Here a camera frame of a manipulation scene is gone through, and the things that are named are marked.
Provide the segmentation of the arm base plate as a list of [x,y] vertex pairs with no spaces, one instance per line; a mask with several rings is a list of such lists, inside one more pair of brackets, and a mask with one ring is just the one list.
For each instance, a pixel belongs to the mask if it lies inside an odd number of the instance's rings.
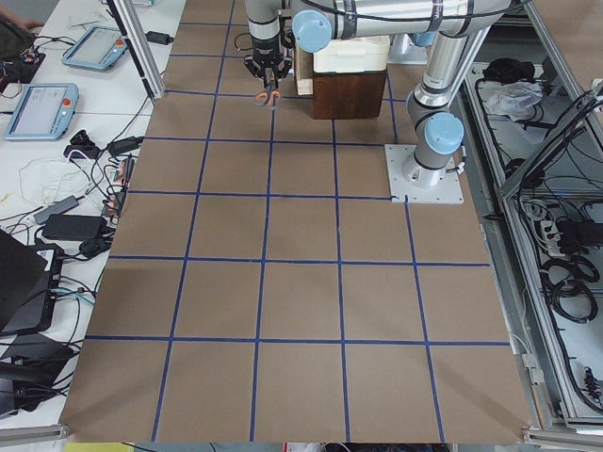
[[391,36],[388,64],[425,66],[428,55],[425,47],[417,46],[407,34]]

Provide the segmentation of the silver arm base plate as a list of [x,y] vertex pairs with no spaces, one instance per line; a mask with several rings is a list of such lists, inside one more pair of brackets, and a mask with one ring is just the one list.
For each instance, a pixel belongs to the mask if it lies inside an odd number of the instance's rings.
[[397,203],[462,204],[464,195],[454,157],[442,169],[425,169],[413,144],[384,146],[390,199]]

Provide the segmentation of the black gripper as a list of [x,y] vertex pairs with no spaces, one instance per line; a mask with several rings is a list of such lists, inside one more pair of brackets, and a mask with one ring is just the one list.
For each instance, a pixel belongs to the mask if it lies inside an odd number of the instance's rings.
[[244,57],[244,65],[253,77],[263,80],[264,89],[278,89],[279,80],[286,78],[292,68],[292,59],[282,47],[293,48],[293,41],[286,35],[267,40],[252,37],[253,53]]

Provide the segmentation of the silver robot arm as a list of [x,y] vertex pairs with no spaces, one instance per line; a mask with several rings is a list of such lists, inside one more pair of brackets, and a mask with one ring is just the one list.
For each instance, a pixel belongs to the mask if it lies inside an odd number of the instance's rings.
[[404,180],[438,186],[460,149],[464,126],[449,104],[492,24],[518,5],[513,1],[248,1],[252,53],[244,64],[266,89],[275,89],[291,63],[281,51],[280,11],[292,14],[294,43],[308,53],[332,40],[433,33],[427,66],[407,100],[417,144],[402,164]]

